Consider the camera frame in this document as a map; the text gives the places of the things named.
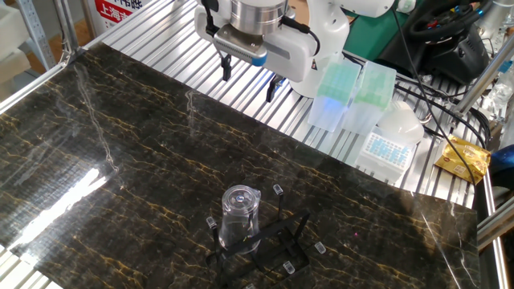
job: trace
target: small clear block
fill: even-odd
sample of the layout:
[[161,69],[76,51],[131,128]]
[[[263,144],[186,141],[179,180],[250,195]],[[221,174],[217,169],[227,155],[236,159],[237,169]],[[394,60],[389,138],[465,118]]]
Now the small clear block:
[[291,264],[291,262],[287,261],[283,264],[283,266],[290,275],[295,273],[295,267]]
[[212,217],[207,218],[207,225],[209,225],[209,228],[214,229],[216,226],[216,221]]
[[282,193],[284,193],[284,190],[282,188],[280,188],[280,185],[273,185],[273,190],[278,195],[281,195]]
[[324,254],[327,251],[327,248],[325,248],[321,242],[316,243],[314,247],[318,250],[318,252],[320,252],[320,254]]

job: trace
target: metal rod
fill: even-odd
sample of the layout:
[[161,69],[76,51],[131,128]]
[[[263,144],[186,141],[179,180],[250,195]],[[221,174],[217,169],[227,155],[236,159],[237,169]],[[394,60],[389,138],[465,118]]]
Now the metal rod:
[[93,25],[93,17],[91,15],[91,7],[89,7],[88,0],[82,0],[82,10],[84,11],[84,18],[86,20],[86,24],[88,25],[89,36],[91,36],[91,40],[95,39],[98,36],[98,32],[95,29],[95,25]]
[[479,230],[482,230],[484,227],[487,226],[487,224],[490,224],[492,222],[494,222],[494,220],[496,218],[498,218],[498,216],[500,214],[502,214],[503,212],[505,212],[506,210],[508,210],[508,208],[514,208],[514,198],[511,198],[510,200],[508,200],[505,204],[503,204],[494,214],[490,215],[489,217],[487,217],[485,220],[483,220],[479,225],[478,225],[478,229]]
[[75,24],[71,18],[70,6],[67,0],[54,0],[55,10],[63,32],[64,51],[61,61],[72,61],[80,49],[79,40],[75,32]]
[[510,217],[507,220],[505,220],[505,223],[503,223],[501,226],[497,226],[494,228],[492,232],[489,234],[481,235],[479,234],[479,241],[478,241],[478,248],[479,251],[483,250],[487,245],[491,244],[492,241],[494,241],[496,238],[500,237],[501,235],[507,233],[510,229],[514,227],[514,218]]
[[491,232],[497,230],[498,228],[504,226],[507,220],[510,220],[514,217],[514,206],[510,204],[504,210],[497,211],[493,215],[487,217],[482,223],[485,222],[485,225],[482,226],[482,223],[479,224],[479,232],[478,238],[479,240],[484,236],[490,234]]
[[487,66],[486,70],[476,80],[475,85],[466,93],[463,100],[454,108],[454,112],[461,115],[466,115],[467,112],[473,107],[473,104],[481,97],[482,93],[485,92],[487,86],[494,80],[498,75],[498,68],[505,62],[506,59],[510,59],[514,55],[514,37],[510,37],[504,46],[500,49],[498,54],[491,63]]

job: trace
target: clear plastic pitcher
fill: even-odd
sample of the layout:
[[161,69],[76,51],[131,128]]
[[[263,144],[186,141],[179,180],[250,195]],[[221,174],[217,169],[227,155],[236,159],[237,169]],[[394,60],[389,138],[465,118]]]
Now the clear plastic pitcher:
[[[223,220],[219,242],[225,249],[259,232],[260,196],[260,191],[245,185],[233,186],[223,194]],[[247,254],[256,250],[259,243],[260,241],[241,250],[238,254]]]

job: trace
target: steering wheel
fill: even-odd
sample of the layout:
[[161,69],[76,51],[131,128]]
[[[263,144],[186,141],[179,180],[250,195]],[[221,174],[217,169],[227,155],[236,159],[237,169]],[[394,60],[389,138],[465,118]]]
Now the steering wheel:
[[453,3],[443,3],[428,10],[410,26],[408,35],[416,42],[439,41],[455,36],[468,29],[491,8],[491,5],[492,0],[483,0],[480,7],[473,10],[471,5],[455,6]]

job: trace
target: yellow bag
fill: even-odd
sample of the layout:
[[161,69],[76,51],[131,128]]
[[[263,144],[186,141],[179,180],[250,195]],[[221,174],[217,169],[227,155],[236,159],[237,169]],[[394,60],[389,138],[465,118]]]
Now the yellow bag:
[[[478,184],[482,181],[483,176],[485,176],[487,172],[487,168],[491,162],[491,153],[470,142],[461,140],[456,136],[449,136],[448,138],[464,160],[466,160],[466,163],[469,165],[473,172],[473,177],[475,177],[475,181]],[[459,156],[457,156],[455,151],[446,141],[441,145],[445,144],[446,146],[444,147],[442,155],[439,160],[435,162],[435,165],[457,177],[461,177],[462,179],[471,182],[471,176],[466,169],[466,165],[464,165]]]

